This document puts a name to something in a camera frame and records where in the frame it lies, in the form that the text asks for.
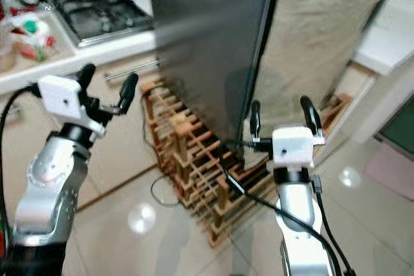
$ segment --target pink mat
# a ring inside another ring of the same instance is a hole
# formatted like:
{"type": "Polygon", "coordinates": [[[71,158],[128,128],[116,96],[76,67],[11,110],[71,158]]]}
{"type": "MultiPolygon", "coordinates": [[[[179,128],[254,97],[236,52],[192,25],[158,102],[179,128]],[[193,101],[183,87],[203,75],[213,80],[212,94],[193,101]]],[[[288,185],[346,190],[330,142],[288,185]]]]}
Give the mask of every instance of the pink mat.
{"type": "Polygon", "coordinates": [[[409,200],[414,200],[414,162],[386,143],[368,163],[365,173],[409,200]]]}

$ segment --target beige fabric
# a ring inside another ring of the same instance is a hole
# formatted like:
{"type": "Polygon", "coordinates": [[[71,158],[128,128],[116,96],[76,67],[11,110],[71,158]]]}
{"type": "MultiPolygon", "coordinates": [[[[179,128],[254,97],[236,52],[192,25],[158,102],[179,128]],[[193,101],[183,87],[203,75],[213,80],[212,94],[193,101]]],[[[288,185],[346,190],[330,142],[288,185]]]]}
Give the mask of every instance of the beige fabric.
{"type": "MultiPolygon", "coordinates": [[[[254,99],[261,102],[261,136],[275,127],[302,124],[299,98],[318,108],[350,60],[379,0],[278,0],[257,76],[254,99]]],[[[243,131],[250,139],[248,122],[243,131]]],[[[246,167],[258,154],[245,154],[246,167]]]]}

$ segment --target white countertop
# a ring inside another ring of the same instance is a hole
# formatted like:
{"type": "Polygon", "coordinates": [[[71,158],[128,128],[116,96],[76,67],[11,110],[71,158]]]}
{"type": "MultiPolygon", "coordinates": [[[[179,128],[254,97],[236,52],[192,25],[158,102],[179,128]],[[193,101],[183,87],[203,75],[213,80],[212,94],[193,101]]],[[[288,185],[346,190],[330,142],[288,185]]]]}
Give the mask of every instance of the white countertop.
{"type": "Polygon", "coordinates": [[[363,34],[353,61],[389,75],[414,55],[414,0],[386,0],[363,34]]]}
{"type": "MultiPolygon", "coordinates": [[[[152,15],[150,0],[133,0],[141,9],[152,15]]],[[[67,38],[63,27],[61,31],[67,38]]],[[[142,54],[155,50],[154,31],[149,30],[138,34],[123,37],[121,39],[111,40],[105,43],[93,45],[91,47],[76,48],[72,43],[71,57],[54,61],[51,63],[40,63],[39,65],[24,69],[21,71],[12,71],[2,73],[0,76],[0,94],[20,89],[29,83],[37,81],[46,74],[70,74],[76,72],[86,63],[103,65],[111,61],[126,58],[136,54],[142,54]]]]}

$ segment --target kitchen cabinet door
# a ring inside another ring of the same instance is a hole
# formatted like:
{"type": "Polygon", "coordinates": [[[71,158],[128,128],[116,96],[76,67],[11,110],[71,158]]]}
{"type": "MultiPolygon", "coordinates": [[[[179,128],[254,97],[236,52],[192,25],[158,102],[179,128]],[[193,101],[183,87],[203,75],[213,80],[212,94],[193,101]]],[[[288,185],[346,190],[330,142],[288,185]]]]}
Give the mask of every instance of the kitchen cabinet door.
{"type": "MultiPolygon", "coordinates": [[[[128,77],[128,74],[124,74],[125,71],[138,68],[141,80],[141,73],[154,70],[154,64],[155,56],[146,54],[102,65],[96,69],[88,93],[100,98],[101,104],[117,104],[122,83],[128,77]]],[[[155,155],[144,143],[142,136],[140,97],[137,86],[128,113],[114,116],[107,126],[105,137],[98,139],[91,149],[93,155],[89,174],[98,190],[103,193],[156,164],[155,155]]]]}
{"type": "MultiPolygon", "coordinates": [[[[1,111],[8,97],[1,96],[1,111]]],[[[17,204],[26,188],[29,163],[42,150],[49,133],[59,129],[60,124],[31,94],[21,95],[9,111],[3,133],[3,179],[10,224],[14,221],[17,204]]],[[[80,190],[78,206],[97,197],[98,192],[87,177],[80,190]]]]}

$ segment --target gas stove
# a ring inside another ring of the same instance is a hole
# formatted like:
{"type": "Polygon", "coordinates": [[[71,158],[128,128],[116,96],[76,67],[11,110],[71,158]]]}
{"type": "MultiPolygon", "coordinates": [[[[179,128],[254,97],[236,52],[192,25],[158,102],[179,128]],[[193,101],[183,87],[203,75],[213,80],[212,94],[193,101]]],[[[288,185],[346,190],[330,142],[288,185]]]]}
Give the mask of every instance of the gas stove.
{"type": "Polygon", "coordinates": [[[52,3],[80,48],[152,29],[152,18],[131,0],[52,0],[52,3]]]}

